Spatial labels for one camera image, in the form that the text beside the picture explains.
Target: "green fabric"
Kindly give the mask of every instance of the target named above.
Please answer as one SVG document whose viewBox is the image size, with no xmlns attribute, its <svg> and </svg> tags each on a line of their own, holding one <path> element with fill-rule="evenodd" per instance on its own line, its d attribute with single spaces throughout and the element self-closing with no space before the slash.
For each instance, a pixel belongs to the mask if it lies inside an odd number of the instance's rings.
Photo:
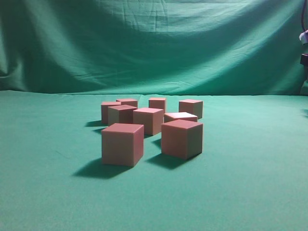
<svg viewBox="0 0 308 231">
<path fill-rule="evenodd" d="M 299 94 L 301 9 L 302 0 L 0 0 L 0 90 Z"/>
<path fill-rule="evenodd" d="M 101 165 L 100 103 L 151 96 L 0 91 L 0 230 L 307 229 L 307 97 L 167 96 L 204 100 L 203 153 L 157 134 L 134 168 Z"/>
</svg>

